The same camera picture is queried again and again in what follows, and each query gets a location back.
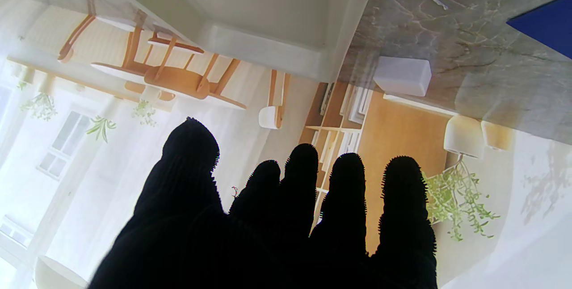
white box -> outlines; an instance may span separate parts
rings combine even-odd
[[[379,57],[374,82],[388,93],[423,97],[431,81],[429,61],[422,59]]]

black glove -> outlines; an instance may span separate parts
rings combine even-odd
[[[171,133],[90,288],[437,287],[435,237],[413,159],[399,157],[386,169],[382,244],[368,258],[358,155],[335,162],[323,219],[311,236],[318,169],[312,145],[292,151],[282,181],[276,162],[261,163],[229,215],[212,177],[218,157],[200,122],[188,119]]]

marble countertop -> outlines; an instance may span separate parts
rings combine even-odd
[[[427,59],[427,95],[401,97],[572,144],[572,59],[506,24],[550,1],[369,0],[340,78],[379,89],[380,55]]]

green plant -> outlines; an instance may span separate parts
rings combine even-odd
[[[487,238],[493,237],[485,234],[484,226],[500,216],[486,210],[484,204],[479,203],[479,198],[482,196],[477,188],[479,179],[474,173],[469,172],[462,157],[443,173],[433,177],[425,175],[423,177],[430,197],[427,211],[432,223],[452,221],[452,230],[447,233],[457,241],[463,240],[460,228],[465,219],[471,224],[474,233]]]
[[[20,81],[18,83],[18,85],[16,86],[16,88],[18,88],[20,90],[24,90],[28,85],[30,85],[30,84],[27,83],[26,81]]]
[[[96,119],[92,119],[93,127],[91,127],[86,134],[93,134],[96,133],[96,140],[100,138],[100,135],[104,139],[105,142],[107,141],[107,134],[106,130],[114,130],[116,128],[116,123],[112,122],[107,118],[102,118],[97,116]]]
[[[50,120],[53,116],[58,114],[58,112],[55,111],[54,99],[45,93],[39,93],[34,98],[23,103],[20,106],[20,110],[31,110],[32,118],[43,119],[45,121]]]
[[[151,104],[147,100],[141,100],[137,107],[134,108],[132,117],[140,117],[141,118],[141,125],[149,125],[155,126],[157,122],[153,120],[152,116],[155,114],[157,110],[151,106]]]

bookshelf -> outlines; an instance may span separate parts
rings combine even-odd
[[[358,150],[371,96],[371,90],[340,81],[320,83],[317,87],[299,140],[300,144],[312,144],[319,159],[312,228],[320,220],[333,163],[339,155]]]

